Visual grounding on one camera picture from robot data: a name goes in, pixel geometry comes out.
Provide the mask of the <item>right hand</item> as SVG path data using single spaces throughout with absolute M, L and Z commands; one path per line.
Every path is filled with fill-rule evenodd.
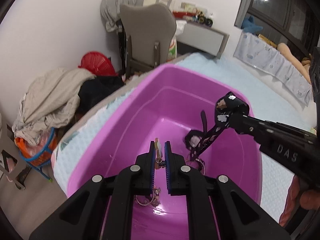
M 299 178 L 294 175 L 292 183 L 287 192 L 286 203 L 283 213 L 280 215 L 279 224 L 284 227 L 288 222 L 295 205 L 298 203 L 303 209 L 318 210 L 319 209 L 319 192 L 308 190 L 299 194 L 300 182 Z

